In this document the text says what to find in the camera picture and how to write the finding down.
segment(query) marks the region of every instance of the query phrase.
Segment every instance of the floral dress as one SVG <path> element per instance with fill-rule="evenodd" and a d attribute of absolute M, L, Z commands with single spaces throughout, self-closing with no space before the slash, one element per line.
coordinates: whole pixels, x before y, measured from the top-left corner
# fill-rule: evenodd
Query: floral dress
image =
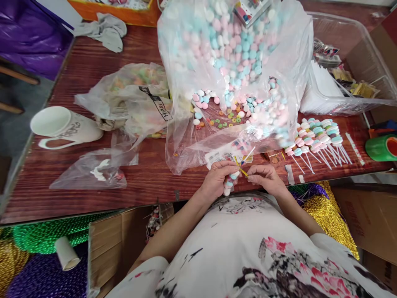
<path fill-rule="evenodd" d="M 173 261 L 154 257 L 107 298 L 395 297 L 325 234 L 308 237 L 270 198 L 214 204 Z"/>

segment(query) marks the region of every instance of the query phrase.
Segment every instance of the tape roll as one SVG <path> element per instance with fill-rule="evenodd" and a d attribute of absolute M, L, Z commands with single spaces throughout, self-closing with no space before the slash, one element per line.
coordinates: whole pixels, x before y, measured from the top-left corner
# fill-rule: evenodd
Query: tape roll
<path fill-rule="evenodd" d="M 397 161 L 397 135 L 369 139 L 365 151 L 375 161 Z"/>

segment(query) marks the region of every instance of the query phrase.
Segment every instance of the white mug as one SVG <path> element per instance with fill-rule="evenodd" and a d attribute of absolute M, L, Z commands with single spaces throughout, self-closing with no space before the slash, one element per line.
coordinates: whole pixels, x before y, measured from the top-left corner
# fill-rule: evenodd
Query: white mug
<path fill-rule="evenodd" d="M 42 139 L 39 146 L 44 149 L 63 149 L 81 143 L 96 141 L 103 136 L 95 121 L 61 106 L 52 106 L 38 112 L 30 121 L 32 132 L 52 137 Z M 48 141 L 66 139 L 74 141 L 58 147 L 48 147 Z"/>

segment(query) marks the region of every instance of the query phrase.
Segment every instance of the floor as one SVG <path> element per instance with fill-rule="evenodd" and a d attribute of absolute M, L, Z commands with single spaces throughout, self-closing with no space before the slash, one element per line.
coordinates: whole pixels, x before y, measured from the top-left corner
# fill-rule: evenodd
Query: floor
<path fill-rule="evenodd" d="M 13 66 L 13 69 L 28 75 L 23 69 Z M 25 112 L 17 115 L 0 110 L 0 156 L 12 158 L 11 167 L 8 172 L 8 180 L 3 195 L 0 195 L 0 205 L 5 201 L 16 173 L 23 164 L 22 156 L 30 144 L 31 131 L 29 127 L 32 117 L 40 111 L 47 103 L 54 81 L 37 77 L 39 85 L 30 85 L 21 80 L 0 74 L 0 100 L 22 108 Z"/>

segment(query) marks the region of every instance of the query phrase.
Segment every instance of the mug handle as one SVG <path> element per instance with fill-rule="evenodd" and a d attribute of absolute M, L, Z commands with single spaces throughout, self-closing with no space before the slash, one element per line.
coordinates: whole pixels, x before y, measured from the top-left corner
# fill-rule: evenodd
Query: mug handle
<path fill-rule="evenodd" d="M 38 143 L 38 146 L 44 149 L 50 149 L 50 150 L 58 150 L 58 149 L 63 149 L 69 146 L 73 146 L 73 145 L 77 145 L 77 144 L 81 144 L 81 142 L 73 142 L 73 143 L 69 143 L 69 144 L 65 144 L 62 146 L 58 146 L 58 147 L 48 147 L 46 144 L 49 141 L 53 141 L 59 138 L 49 138 L 49 139 L 41 139 L 40 142 Z"/>

